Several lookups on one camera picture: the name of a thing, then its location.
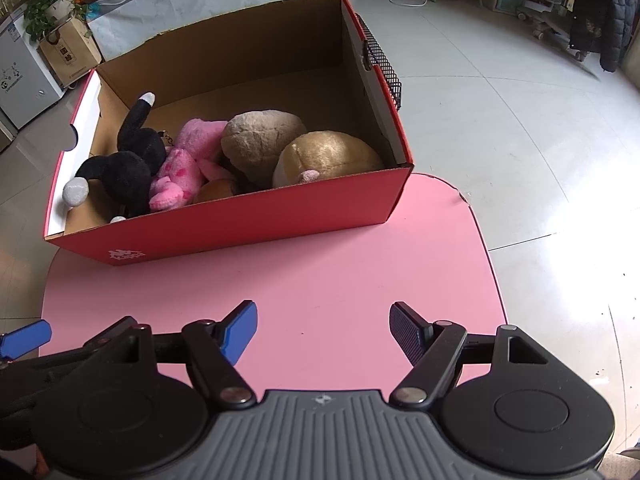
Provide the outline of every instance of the cardboard box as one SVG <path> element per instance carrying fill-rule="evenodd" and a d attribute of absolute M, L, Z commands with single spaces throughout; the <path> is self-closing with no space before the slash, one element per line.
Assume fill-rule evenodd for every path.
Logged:
<path fill-rule="evenodd" d="M 58 161 L 44 237 L 112 265 L 385 222 L 412 156 L 378 65 L 348 0 L 284 0 L 172 30 L 100 65 L 72 127 L 78 144 Z M 100 183 L 68 210 L 62 189 L 90 154 L 115 150 L 120 123 L 147 91 L 146 125 L 178 133 L 194 117 L 229 120 L 249 110 L 299 115 L 309 131 L 365 140 L 386 169 L 270 189 L 109 224 L 118 213 Z"/>
<path fill-rule="evenodd" d="M 62 86 L 69 86 L 102 61 L 91 32 L 78 18 L 71 18 L 42 40 L 40 51 Z"/>

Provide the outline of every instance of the screw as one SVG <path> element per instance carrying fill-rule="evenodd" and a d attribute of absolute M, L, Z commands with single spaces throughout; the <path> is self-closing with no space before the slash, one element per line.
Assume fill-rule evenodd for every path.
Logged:
<path fill-rule="evenodd" d="M 403 404 L 420 404 L 427 398 L 427 393 L 420 388 L 408 386 L 395 390 L 394 397 Z"/>
<path fill-rule="evenodd" d="M 220 399 L 229 404 L 242 404 L 251 399 L 251 392 L 242 386 L 229 386 L 220 392 Z"/>

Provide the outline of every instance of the plush ear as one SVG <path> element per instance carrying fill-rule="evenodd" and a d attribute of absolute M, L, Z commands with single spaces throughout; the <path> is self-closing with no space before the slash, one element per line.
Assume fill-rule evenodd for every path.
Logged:
<path fill-rule="evenodd" d="M 124 118 L 124 121 L 122 121 L 122 126 L 118 132 L 118 151 L 126 149 L 122 148 L 121 145 L 127 142 L 127 136 L 131 132 L 142 127 L 149 115 L 149 112 L 151 111 L 151 107 L 154 105 L 154 102 L 156 102 L 156 96 L 151 92 L 147 92 L 131 107 L 131 110 L 129 110 L 129 113 Z"/>

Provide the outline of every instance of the tan stuffed toy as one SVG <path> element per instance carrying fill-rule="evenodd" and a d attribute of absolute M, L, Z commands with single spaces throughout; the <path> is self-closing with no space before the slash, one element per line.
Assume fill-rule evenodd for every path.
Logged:
<path fill-rule="evenodd" d="M 292 141 L 278 159 L 273 187 L 382 170 L 378 154 L 342 132 L 310 132 Z"/>
<path fill-rule="evenodd" d="M 219 178 L 211 180 L 200 188 L 200 191 L 193 199 L 193 203 L 208 202 L 210 200 L 218 200 L 220 198 L 229 198 L 238 194 L 238 187 L 235 180 Z"/>
<path fill-rule="evenodd" d="M 280 152 L 302 134 L 306 134 L 305 125 L 294 114 L 278 110 L 247 112 L 227 123 L 222 152 L 250 182 L 267 189 Z"/>

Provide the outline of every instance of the rolling cart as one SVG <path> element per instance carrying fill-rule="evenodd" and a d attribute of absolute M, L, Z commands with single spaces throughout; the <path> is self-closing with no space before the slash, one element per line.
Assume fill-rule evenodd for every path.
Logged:
<path fill-rule="evenodd" d="M 571 8 L 572 0 L 561 0 L 561 3 L 555 2 L 550 6 L 527 0 L 518 7 L 516 15 L 523 22 L 531 20 L 534 23 L 532 31 L 534 38 L 542 40 L 545 33 L 551 30 L 562 39 L 565 49 L 573 50 L 570 36 L 574 14 L 571 12 Z M 587 54 L 586 51 L 576 50 L 573 56 L 583 62 Z"/>

